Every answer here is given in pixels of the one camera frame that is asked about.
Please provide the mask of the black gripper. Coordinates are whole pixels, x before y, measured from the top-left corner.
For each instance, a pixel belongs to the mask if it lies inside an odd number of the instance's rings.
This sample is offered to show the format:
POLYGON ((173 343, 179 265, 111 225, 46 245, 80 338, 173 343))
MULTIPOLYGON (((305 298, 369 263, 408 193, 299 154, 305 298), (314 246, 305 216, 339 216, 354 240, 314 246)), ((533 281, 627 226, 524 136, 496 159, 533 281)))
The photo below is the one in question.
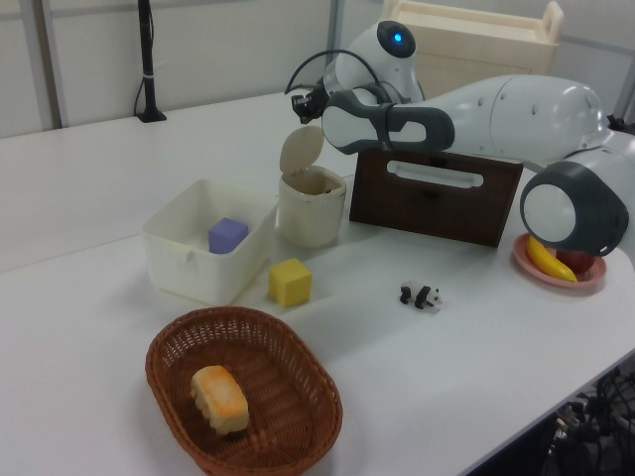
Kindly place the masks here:
POLYGON ((293 95, 292 108, 299 111, 299 119, 302 124, 309 124, 317 118, 317 112, 325 108, 329 95, 323 86, 314 88, 306 95, 293 95))

